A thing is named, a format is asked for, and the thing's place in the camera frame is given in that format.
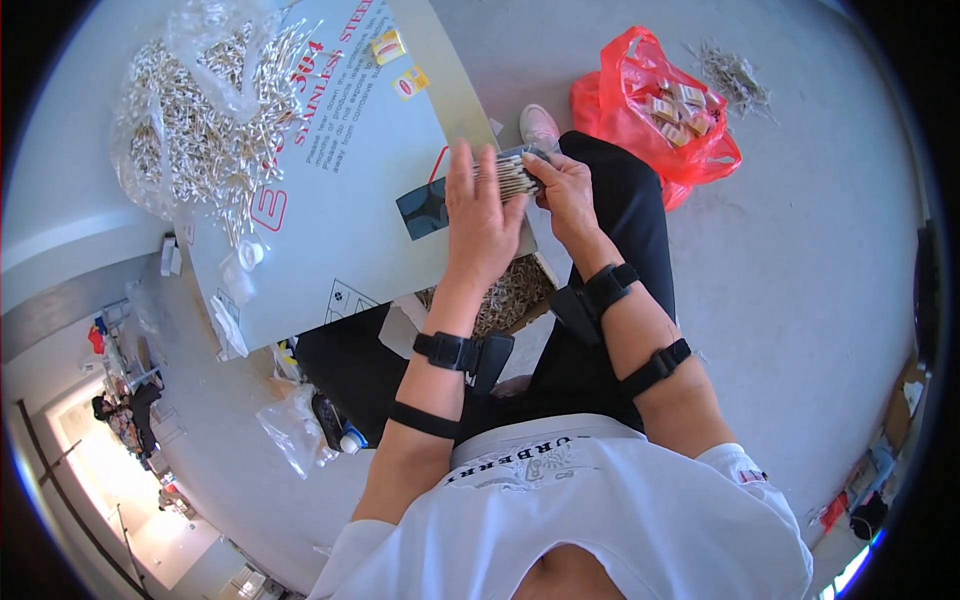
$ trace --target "hand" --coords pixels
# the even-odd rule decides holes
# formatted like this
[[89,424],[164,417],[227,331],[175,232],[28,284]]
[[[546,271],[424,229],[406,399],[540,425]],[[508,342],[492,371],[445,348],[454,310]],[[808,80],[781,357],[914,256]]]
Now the hand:
[[473,179],[473,156],[464,139],[457,140],[446,175],[446,211],[450,218],[450,252],[444,281],[469,289],[482,298],[507,270],[520,243],[527,197],[500,202],[494,164],[488,144],[480,155]]
[[563,155],[551,155],[547,162],[525,153],[523,166],[546,186],[544,196],[537,198],[537,206],[550,211],[553,234],[568,252],[600,230],[586,164]]

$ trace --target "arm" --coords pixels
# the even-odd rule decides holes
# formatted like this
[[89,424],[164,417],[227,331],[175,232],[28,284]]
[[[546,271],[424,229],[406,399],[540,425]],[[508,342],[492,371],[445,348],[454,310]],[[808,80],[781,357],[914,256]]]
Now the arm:
[[[527,197],[500,202],[493,165],[493,148],[487,146],[474,182],[469,146],[464,140],[457,142],[446,178],[449,258],[423,333],[470,337],[484,294],[516,253]],[[431,415],[460,420],[464,374],[434,367],[414,354],[396,400]],[[398,524],[410,504],[449,473],[452,449],[452,440],[388,420],[352,520]]]
[[[622,264],[623,256],[597,225],[589,168],[566,156],[552,159],[555,166],[532,155],[524,157],[527,169],[546,185],[542,205],[551,212],[554,234],[587,281],[607,265]],[[681,337],[639,281],[604,313],[600,325],[613,372],[621,381]],[[720,414],[707,373],[693,357],[634,398],[634,404],[650,441],[684,456],[696,458],[718,444],[736,441]]]

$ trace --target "black arm strap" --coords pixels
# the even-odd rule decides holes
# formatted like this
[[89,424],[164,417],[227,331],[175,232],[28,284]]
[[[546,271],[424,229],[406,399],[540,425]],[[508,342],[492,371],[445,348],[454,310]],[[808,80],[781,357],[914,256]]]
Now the black arm strap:
[[418,333],[414,352],[426,357],[434,367],[462,371],[472,378],[470,392],[475,396],[490,393],[514,350],[514,336],[491,331],[480,340],[468,340],[438,331]]
[[403,402],[394,401],[394,406],[390,411],[390,419],[401,425],[445,440],[456,439],[457,432],[460,431],[459,421],[424,413],[419,408],[414,408]]
[[650,358],[650,362],[643,365],[626,379],[620,382],[620,390],[629,397],[635,398],[653,386],[661,379],[666,379],[673,371],[690,356],[690,346],[684,338],[680,338],[670,346],[660,350]]
[[603,342],[600,318],[607,309],[630,294],[630,285],[639,281],[629,263],[607,265],[583,287],[567,285],[547,298],[557,320],[588,346]]

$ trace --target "elbow strap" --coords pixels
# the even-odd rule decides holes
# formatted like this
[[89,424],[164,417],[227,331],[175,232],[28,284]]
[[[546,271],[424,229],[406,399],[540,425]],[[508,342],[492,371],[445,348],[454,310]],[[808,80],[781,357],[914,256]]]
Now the elbow strap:
[[547,303],[557,321],[588,346],[597,346],[603,341],[600,318],[630,294],[630,286],[636,281],[639,277],[629,263],[607,265],[583,287],[567,285],[547,298]]
[[673,371],[690,356],[690,346],[684,338],[680,338],[670,346],[655,353],[650,362],[643,365],[626,379],[620,382],[620,390],[630,399],[633,399],[661,379],[666,379]]
[[457,420],[444,419],[430,413],[424,413],[419,408],[398,401],[394,401],[394,406],[390,410],[390,419],[401,425],[445,440],[455,440],[457,432],[460,431],[460,422]]

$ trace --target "left hand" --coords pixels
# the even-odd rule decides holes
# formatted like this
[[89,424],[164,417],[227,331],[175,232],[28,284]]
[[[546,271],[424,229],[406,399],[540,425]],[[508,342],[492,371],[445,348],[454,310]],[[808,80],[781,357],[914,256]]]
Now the left hand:
[[446,175],[450,251],[444,280],[482,298],[516,255],[528,198],[517,194],[500,202],[493,146],[484,147],[479,162],[474,181],[470,147],[458,139]]

